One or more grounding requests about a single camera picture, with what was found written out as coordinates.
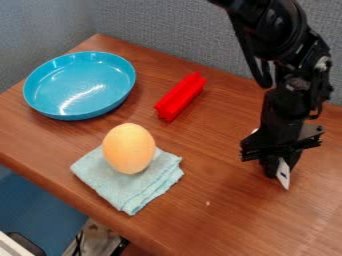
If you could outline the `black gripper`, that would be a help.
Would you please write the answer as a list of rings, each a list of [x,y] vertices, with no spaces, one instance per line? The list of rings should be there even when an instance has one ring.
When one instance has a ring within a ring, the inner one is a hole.
[[[270,90],[264,95],[260,125],[257,130],[240,141],[243,161],[259,160],[268,178],[276,177],[279,158],[290,169],[306,149],[320,146],[320,125],[306,124],[310,111],[303,97],[292,92]]]

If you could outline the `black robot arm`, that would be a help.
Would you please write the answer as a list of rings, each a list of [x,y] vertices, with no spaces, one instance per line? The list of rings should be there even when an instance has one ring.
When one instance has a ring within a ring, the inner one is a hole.
[[[272,178],[320,145],[324,129],[307,122],[332,92],[330,47],[296,0],[207,1],[227,12],[251,74],[267,90],[259,128],[240,141],[240,158],[256,160]]]

